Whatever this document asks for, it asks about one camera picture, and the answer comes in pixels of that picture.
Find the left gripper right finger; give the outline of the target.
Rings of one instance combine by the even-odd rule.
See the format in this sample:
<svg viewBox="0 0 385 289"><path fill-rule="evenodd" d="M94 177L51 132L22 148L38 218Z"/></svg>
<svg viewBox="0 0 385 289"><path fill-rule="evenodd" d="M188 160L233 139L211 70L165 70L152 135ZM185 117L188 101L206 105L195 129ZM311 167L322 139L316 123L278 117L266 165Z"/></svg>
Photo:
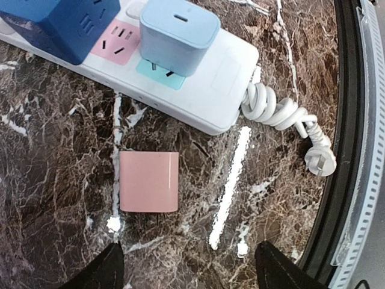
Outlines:
<svg viewBox="0 0 385 289"><path fill-rule="evenodd" d="M311 278L269 241L257 245L255 254L261 289L321 289L327 286Z"/></svg>

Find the light blue cube charger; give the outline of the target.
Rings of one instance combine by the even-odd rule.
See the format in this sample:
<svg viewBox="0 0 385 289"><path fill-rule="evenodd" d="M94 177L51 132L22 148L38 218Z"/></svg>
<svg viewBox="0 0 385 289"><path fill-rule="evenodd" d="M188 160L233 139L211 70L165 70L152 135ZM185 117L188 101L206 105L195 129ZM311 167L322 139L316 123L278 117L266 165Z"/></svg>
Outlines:
<svg viewBox="0 0 385 289"><path fill-rule="evenodd" d="M216 14L192 2L148 1L140 13L140 54L151 63L189 77L220 28Z"/></svg>

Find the pink cube charger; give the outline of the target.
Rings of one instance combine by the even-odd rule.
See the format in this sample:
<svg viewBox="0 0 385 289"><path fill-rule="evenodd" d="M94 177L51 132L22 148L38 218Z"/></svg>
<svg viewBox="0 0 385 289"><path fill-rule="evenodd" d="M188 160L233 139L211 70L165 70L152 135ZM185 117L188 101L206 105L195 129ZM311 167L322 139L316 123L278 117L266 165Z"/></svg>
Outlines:
<svg viewBox="0 0 385 289"><path fill-rule="evenodd" d="M177 152L121 151L120 209L130 213L172 213L179 207Z"/></svg>

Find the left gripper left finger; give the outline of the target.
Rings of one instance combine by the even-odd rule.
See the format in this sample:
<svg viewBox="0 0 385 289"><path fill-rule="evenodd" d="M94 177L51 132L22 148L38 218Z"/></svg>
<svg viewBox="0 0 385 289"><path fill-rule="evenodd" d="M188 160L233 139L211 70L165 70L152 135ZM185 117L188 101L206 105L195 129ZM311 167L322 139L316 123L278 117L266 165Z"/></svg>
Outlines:
<svg viewBox="0 0 385 289"><path fill-rule="evenodd" d="M110 243L92 262L60 289L123 288L124 253L121 243Z"/></svg>

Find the blue cube socket adapter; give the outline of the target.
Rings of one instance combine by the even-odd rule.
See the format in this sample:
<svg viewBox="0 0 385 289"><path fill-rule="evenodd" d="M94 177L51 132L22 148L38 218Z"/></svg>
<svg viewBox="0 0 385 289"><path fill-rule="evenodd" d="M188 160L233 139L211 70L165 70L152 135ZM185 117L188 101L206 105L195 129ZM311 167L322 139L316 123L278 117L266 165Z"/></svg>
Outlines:
<svg viewBox="0 0 385 289"><path fill-rule="evenodd" d="M1 18L32 46L81 64L120 11L119 1L1 1Z"/></svg>

